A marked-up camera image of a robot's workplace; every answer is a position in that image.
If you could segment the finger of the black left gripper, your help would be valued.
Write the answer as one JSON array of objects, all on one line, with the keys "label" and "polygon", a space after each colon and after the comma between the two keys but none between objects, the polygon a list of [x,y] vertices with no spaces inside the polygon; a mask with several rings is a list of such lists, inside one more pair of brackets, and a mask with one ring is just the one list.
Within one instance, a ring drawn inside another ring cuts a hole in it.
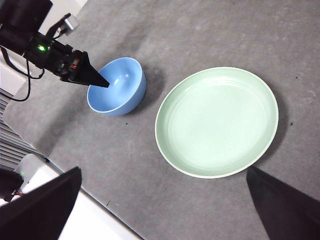
[{"label": "finger of the black left gripper", "polygon": [[85,86],[108,88],[110,83],[91,65],[86,51],[72,52],[66,62],[65,81]]}]

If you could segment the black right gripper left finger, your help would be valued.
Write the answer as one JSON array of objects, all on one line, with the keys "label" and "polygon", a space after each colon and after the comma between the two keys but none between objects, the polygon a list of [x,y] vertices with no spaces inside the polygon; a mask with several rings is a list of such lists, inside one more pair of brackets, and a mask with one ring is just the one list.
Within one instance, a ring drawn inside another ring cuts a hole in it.
[{"label": "black right gripper left finger", "polygon": [[74,208],[82,172],[74,167],[0,207],[2,240],[57,240]]}]

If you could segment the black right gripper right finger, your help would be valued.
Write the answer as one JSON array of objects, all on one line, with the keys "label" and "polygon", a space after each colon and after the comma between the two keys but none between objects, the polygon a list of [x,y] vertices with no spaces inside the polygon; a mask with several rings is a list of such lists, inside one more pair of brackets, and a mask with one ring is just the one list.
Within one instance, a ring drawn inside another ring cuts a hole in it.
[{"label": "black right gripper right finger", "polygon": [[246,182],[263,227],[271,240],[318,240],[320,201],[251,166]]}]

